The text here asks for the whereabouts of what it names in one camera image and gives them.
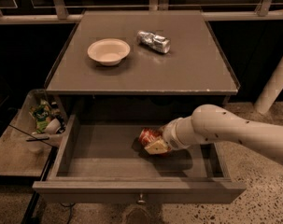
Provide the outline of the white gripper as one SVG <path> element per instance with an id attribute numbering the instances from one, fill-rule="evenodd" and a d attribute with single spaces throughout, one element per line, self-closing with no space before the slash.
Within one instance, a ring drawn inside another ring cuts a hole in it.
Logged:
<path id="1" fill-rule="evenodd" d="M 172 150 L 181 150 L 191 145 L 191 122 L 188 119 L 174 119 L 158 131 L 163 133 L 163 139 L 159 137 L 145 146 L 150 155 L 167 153 L 168 147 Z"/>

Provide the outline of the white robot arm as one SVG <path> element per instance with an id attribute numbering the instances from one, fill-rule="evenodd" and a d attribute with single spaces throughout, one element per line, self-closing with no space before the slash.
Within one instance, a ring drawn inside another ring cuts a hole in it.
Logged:
<path id="1" fill-rule="evenodd" d="M 283 165 L 283 126 L 242 119 L 216 105 L 200 105 L 190 116 L 174 119 L 158 130 L 145 128 L 138 141 L 149 155 L 227 141 Z"/>

